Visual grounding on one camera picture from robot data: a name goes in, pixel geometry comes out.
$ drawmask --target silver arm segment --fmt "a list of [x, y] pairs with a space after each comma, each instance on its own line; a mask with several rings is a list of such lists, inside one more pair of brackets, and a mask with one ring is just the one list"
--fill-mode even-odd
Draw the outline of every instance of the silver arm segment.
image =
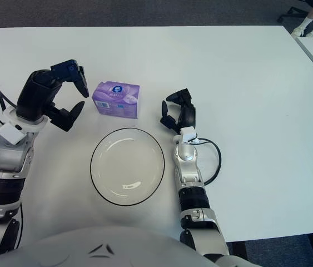
[[20, 194], [33, 159], [33, 144], [47, 122], [43, 116], [30, 122], [16, 115], [14, 108], [4, 111], [6, 123], [0, 125], [0, 254], [14, 249], [19, 222]]
[[235, 256], [229, 250], [219, 228], [215, 212], [210, 208], [202, 175], [197, 167], [198, 143], [193, 127], [182, 128], [175, 136], [173, 153], [175, 183], [180, 198], [180, 220], [184, 231], [180, 242], [221, 267], [253, 267], [254, 264]]

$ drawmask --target tissue pack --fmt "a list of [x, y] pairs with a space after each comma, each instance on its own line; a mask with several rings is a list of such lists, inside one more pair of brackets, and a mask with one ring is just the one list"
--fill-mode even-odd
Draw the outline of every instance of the tissue pack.
[[139, 85], [101, 82], [92, 99], [100, 114], [138, 118]]

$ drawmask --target gray carpet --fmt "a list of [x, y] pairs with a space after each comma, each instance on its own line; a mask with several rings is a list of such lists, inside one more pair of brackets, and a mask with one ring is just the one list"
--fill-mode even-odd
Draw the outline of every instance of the gray carpet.
[[[0, 0], [0, 27], [278, 25], [290, 6], [310, 9], [297, 0]], [[291, 32], [301, 21], [282, 25]], [[306, 235], [247, 241], [246, 249], [262, 266], [313, 267]]]
[[290, 6], [309, 9], [297, 0], [0, 0], [0, 27], [274, 25]]

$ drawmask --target plate rim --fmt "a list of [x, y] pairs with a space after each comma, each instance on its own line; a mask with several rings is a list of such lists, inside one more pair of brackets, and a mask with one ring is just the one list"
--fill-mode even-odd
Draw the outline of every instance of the plate rim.
[[[158, 184], [157, 184], [156, 188], [154, 189], [154, 191], [153, 191], [148, 197], [146, 197], [145, 199], [143, 199], [143, 200], [141, 200], [141, 201], [139, 201], [139, 202], [137, 202], [137, 203], [134, 203], [134, 204], [118, 204], [118, 203], [114, 203], [113, 201], [111, 201], [111, 200], [109, 200], [109, 199], [106, 199], [106, 198], [101, 194], [101, 192], [99, 192], [99, 190], [97, 189], [97, 186], [95, 185], [95, 182], [93, 181], [93, 177], [92, 177], [92, 159], [93, 159], [93, 156], [95, 155], [95, 152], [96, 152], [98, 146], [101, 144], [101, 142], [103, 142], [103, 140], [104, 140], [105, 138], [107, 138], [107, 136], [111, 135], [111, 134], [114, 133], [114, 132], [121, 131], [121, 130], [127, 130], [127, 129], [134, 129], [134, 130], [142, 131], [142, 132], [146, 133], [147, 135], [151, 136], [151, 138], [153, 138], [153, 139], [155, 140], [156, 144], [159, 146], [159, 148], [160, 148], [160, 150], [161, 150], [163, 167], [162, 167], [161, 179], [160, 179], [160, 181], [158, 182]], [[142, 129], [135, 128], [135, 127], [119, 128], [119, 129], [116, 129], [116, 130], [114, 130], [114, 131], [108, 133], [105, 137], [103, 137], [103, 138], [100, 140], [100, 142], [98, 142], [98, 144], [97, 144], [97, 146], [95, 147], [95, 149], [94, 149], [94, 151], [93, 151], [93, 153], [92, 153], [92, 156], [91, 156], [91, 161], [90, 161], [90, 178], [91, 178], [93, 187], [96, 189], [96, 191], [98, 192], [98, 194], [99, 194], [103, 199], [105, 199], [105, 200], [108, 201], [109, 203], [112, 203], [112, 204], [117, 205], [117, 206], [122, 206], [122, 207], [135, 206], [135, 205], [138, 205], [138, 204], [140, 204], [140, 203], [146, 201], [147, 199], [149, 199], [149, 198], [156, 192], [156, 190], [158, 189], [158, 187], [160, 186], [164, 174], [165, 174], [165, 156], [164, 156], [164, 154], [163, 154], [163, 151], [162, 151], [162, 148], [161, 148], [159, 142], [156, 140], [155, 137], [153, 137], [153, 136], [152, 136], [150, 133], [148, 133], [147, 131], [144, 131], [144, 130], [142, 130]]]

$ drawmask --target white plate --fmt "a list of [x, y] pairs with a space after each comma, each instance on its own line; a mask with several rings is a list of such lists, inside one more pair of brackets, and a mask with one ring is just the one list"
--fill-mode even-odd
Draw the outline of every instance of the white plate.
[[107, 201], [136, 205], [158, 188], [165, 160], [158, 142], [147, 132], [123, 128], [104, 137], [91, 159], [93, 185]]

